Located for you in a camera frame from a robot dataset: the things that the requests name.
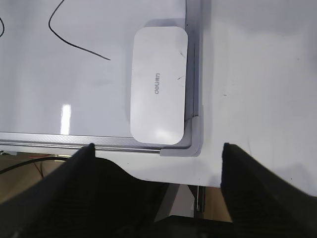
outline white desk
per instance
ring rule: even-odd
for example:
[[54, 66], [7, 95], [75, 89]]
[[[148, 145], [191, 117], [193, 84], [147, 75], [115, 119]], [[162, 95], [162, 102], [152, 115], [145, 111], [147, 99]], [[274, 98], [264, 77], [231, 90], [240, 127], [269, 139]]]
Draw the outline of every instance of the white desk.
[[98, 152], [97, 156], [140, 179], [219, 186], [222, 146], [230, 142], [297, 188], [317, 195], [317, 1], [204, 4], [201, 155]]

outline whiteboard surface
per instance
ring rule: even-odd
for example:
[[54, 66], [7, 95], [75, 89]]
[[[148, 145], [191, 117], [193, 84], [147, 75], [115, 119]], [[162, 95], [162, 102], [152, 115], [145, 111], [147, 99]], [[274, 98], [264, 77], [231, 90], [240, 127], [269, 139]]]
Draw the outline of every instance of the whiteboard surface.
[[0, 0], [0, 132], [131, 137], [133, 38], [185, 27], [185, 0]]

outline whiteboard eraser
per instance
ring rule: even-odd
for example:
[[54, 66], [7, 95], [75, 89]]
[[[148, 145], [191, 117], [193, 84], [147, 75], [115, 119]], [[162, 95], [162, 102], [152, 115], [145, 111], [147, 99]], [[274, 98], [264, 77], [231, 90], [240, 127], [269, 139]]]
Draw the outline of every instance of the whiteboard eraser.
[[134, 38], [130, 129], [139, 142], [173, 145], [184, 135], [188, 37], [145, 27]]

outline black marker line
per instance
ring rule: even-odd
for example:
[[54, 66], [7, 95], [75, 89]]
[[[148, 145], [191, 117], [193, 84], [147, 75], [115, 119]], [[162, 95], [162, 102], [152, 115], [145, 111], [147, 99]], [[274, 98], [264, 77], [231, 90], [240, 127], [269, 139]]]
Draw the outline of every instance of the black marker line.
[[1, 37], [4, 34], [4, 23], [3, 23], [2, 19], [1, 19], [1, 17], [0, 17], [0, 22], [1, 22], [1, 25], [2, 25], [2, 32], [0, 34], [0, 37]]
[[102, 56], [102, 55], [99, 55], [99, 54], [93, 52], [93, 51], [90, 51], [90, 50], [88, 50], [88, 49], [85, 49], [85, 48], [82, 48], [82, 47], [80, 47], [80, 46], [74, 45], [74, 44], [72, 44], [72, 43], [70, 43], [70, 42], [64, 40], [61, 36], [59, 36], [59, 35], [51, 28], [51, 20], [52, 20], [54, 14], [56, 13], [56, 11], [59, 9], [59, 7], [62, 5], [62, 3], [63, 3], [64, 1], [65, 1], [65, 0], [62, 0], [62, 1], [60, 2], [60, 4], [57, 6], [57, 8], [53, 11], [53, 13], [52, 13], [52, 15], [51, 15], [51, 17], [50, 17], [50, 19], [49, 19], [49, 29], [54, 33], [54, 35], [56, 35], [60, 40], [62, 40], [62, 41], [65, 42], [66, 44], [68, 44], [68, 45], [70, 45], [70, 46], [72, 46], [72, 47], [78, 48], [78, 49], [80, 49], [80, 50], [89, 52], [89, 53], [91, 53], [91, 54], [93, 54], [93, 55], [99, 56], [99, 57], [101, 57], [101, 58], [103, 58], [103, 59], [105, 59], [105, 60], [110, 60], [110, 59], [108, 59], [108, 58], [106, 58], [106, 57], [104, 57], [104, 56]]

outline gray plastic corner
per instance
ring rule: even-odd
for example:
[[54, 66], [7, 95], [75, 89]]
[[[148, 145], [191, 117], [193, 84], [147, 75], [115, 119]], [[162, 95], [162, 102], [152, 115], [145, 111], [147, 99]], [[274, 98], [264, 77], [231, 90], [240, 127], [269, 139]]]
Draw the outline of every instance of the gray plastic corner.
[[173, 156], [173, 157], [197, 157], [200, 155], [203, 133], [202, 126], [203, 120], [201, 116], [195, 116], [191, 119], [192, 126], [192, 143], [187, 148], [162, 148], [160, 156]]

